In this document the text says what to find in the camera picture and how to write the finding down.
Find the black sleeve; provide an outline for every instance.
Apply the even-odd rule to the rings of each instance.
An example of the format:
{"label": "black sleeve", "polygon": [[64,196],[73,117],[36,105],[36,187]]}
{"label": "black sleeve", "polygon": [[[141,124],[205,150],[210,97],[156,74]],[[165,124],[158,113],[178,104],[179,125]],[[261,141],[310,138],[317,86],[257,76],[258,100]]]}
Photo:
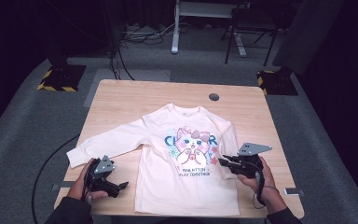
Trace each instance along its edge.
{"label": "black sleeve", "polygon": [[301,224],[300,220],[293,215],[289,208],[267,215],[267,218],[271,224]]}
{"label": "black sleeve", "polygon": [[91,205],[88,203],[64,197],[45,224],[90,224],[90,211]]}

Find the gray carpet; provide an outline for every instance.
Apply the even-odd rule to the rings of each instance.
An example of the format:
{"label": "gray carpet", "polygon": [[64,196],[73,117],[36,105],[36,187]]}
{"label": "gray carpet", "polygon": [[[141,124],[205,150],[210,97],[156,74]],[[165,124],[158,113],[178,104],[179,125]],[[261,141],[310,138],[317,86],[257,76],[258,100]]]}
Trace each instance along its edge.
{"label": "gray carpet", "polygon": [[[190,30],[181,35],[177,55],[171,54],[171,35],[158,45],[127,44],[121,53],[129,70],[170,71],[171,82],[256,86],[257,71],[276,69],[270,62],[284,35],[277,37],[268,66],[263,67],[265,49],[249,49],[247,58],[233,49],[228,64],[224,64],[227,39],[220,41],[222,33]],[[243,38],[251,42],[248,36]],[[109,69],[109,61],[102,56],[71,58],[68,63],[87,66],[78,92],[37,91],[49,68],[45,61],[22,83],[0,119],[0,223],[33,223],[31,194],[37,172],[50,153],[81,132],[93,82],[102,70]],[[312,224],[358,223],[358,188],[301,86],[294,76],[292,80],[298,96],[266,98],[296,185],[306,192],[301,198],[305,209],[301,220]],[[62,181],[68,166],[65,152],[75,145],[76,140],[62,148],[40,176],[35,195],[40,223],[53,210],[58,192],[51,190],[51,185]],[[95,220],[110,222],[108,217]],[[263,221],[245,219],[241,223]]]}

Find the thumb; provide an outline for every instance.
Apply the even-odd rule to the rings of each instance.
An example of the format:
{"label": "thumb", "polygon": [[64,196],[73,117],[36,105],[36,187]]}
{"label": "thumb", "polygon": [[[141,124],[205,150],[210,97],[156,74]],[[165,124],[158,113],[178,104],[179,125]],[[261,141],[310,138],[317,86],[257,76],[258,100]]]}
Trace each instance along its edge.
{"label": "thumb", "polygon": [[106,198],[109,195],[105,191],[100,190],[100,191],[92,192],[91,196],[92,196],[92,200],[96,200],[96,199]]}

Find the black device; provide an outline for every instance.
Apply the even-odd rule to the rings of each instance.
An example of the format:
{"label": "black device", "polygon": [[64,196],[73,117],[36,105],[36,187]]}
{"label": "black device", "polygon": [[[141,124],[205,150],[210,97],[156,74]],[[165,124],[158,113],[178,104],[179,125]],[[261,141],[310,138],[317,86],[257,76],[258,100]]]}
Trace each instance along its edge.
{"label": "black device", "polygon": [[[110,197],[116,198],[120,191],[127,187],[129,182],[116,185],[106,180],[112,171],[115,170],[113,163],[107,156],[104,156],[101,160],[94,160],[85,176],[85,187],[89,188],[91,192],[98,190],[106,191]],[[83,194],[83,201],[85,201],[86,194]]]}
{"label": "black device", "polygon": [[257,179],[258,190],[257,200],[263,204],[260,199],[261,193],[264,188],[264,176],[263,176],[263,162],[258,157],[258,153],[271,150],[272,147],[262,146],[253,143],[245,143],[238,150],[238,156],[226,156],[222,155],[226,160],[219,159],[219,163],[222,166],[228,167],[234,175],[245,175],[246,177]]}

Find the black stand base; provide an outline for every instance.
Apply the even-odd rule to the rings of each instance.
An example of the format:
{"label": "black stand base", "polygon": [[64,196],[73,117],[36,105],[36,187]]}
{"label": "black stand base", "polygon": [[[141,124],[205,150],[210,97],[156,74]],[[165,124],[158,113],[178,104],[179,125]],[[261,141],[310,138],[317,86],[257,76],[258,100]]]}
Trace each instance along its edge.
{"label": "black stand base", "polygon": [[292,79],[277,81],[275,72],[257,72],[257,82],[265,95],[298,95]]}
{"label": "black stand base", "polygon": [[37,89],[45,91],[77,91],[77,85],[85,70],[86,65],[68,64],[64,68],[51,66]]}

